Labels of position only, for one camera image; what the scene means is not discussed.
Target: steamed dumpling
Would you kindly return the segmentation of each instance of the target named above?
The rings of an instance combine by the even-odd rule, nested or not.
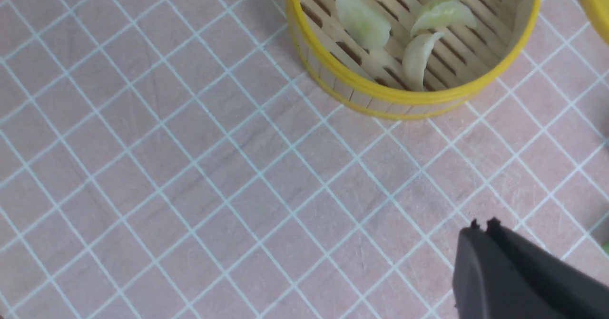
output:
[[[407,83],[415,88],[413,91],[424,91],[422,81],[425,67],[427,67],[427,60],[429,55],[431,55],[433,45],[443,36],[444,33],[442,32],[421,34],[413,38],[408,46],[406,46],[402,68]]]
[[[391,24],[361,0],[336,0],[339,21],[364,49],[381,49],[389,41]]]
[[[421,7],[411,29],[411,37],[421,29],[448,27],[453,24],[464,24],[475,29],[476,18],[470,8],[456,0],[431,0]]]

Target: yellow rim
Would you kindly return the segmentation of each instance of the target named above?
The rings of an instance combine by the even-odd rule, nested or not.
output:
[[[385,100],[387,102],[408,105],[434,105],[437,103],[450,102],[476,94],[476,92],[480,91],[481,88],[485,87],[485,85],[491,83],[508,68],[508,66],[516,59],[520,51],[524,48],[524,45],[529,39],[533,31],[533,27],[535,26],[535,20],[537,20],[537,13],[539,12],[540,5],[541,0],[533,0],[530,18],[527,21],[527,25],[522,33],[522,36],[514,48],[511,49],[509,54],[506,55],[497,66],[495,66],[484,76],[481,76],[470,83],[466,83],[465,85],[461,85],[460,87],[455,87],[444,91],[404,92],[402,90],[384,87],[383,85],[374,83],[344,67],[342,63],[335,59],[324,48],[324,46],[322,46],[322,43],[317,39],[313,33],[313,30],[309,28],[304,15],[305,13],[302,11],[302,9],[300,9],[300,3],[298,0],[287,0],[288,10],[292,12],[296,25],[298,26],[298,30],[302,34],[304,41],[325,68],[332,72],[338,79],[346,83],[349,87],[352,87],[361,93],[380,100]]]
[[[609,44],[609,0],[579,0],[590,23]]]

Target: table surface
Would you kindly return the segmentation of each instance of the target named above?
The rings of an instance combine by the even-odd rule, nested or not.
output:
[[[543,0],[480,96],[365,117],[285,0],[0,0],[5,319],[450,319],[496,216],[609,284],[609,47]]]

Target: yellow steamer basket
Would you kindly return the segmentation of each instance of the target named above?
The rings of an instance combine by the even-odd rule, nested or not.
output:
[[[477,29],[440,29],[425,70],[425,87],[411,92],[402,57],[418,10],[430,0],[362,0],[392,25],[384,50],[368,52],[337,20],[334,0],[287,0],[287,18],[300,58],[317,83],[344,105],[375,117],[420,119],[472,98],[518,56],[529,39],[541,0],[461,0]]]
[[[609,0],[579,0],[590,23],[609,44]]]

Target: bamboo steamer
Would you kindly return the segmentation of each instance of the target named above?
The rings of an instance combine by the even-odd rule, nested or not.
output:
[[[474,13],[477,29],[439,29],[425,70],[425,88],[412,92],[402,57],[418,10],[430,0],[362,0],[392,25],[383,50],[368,52],[346,33],[334,0],[287,0],[296,50],[317,83],[346,106],[385,119],[439,115],[465,102],[498,77],[530,37],[541,0],[460,0]]]

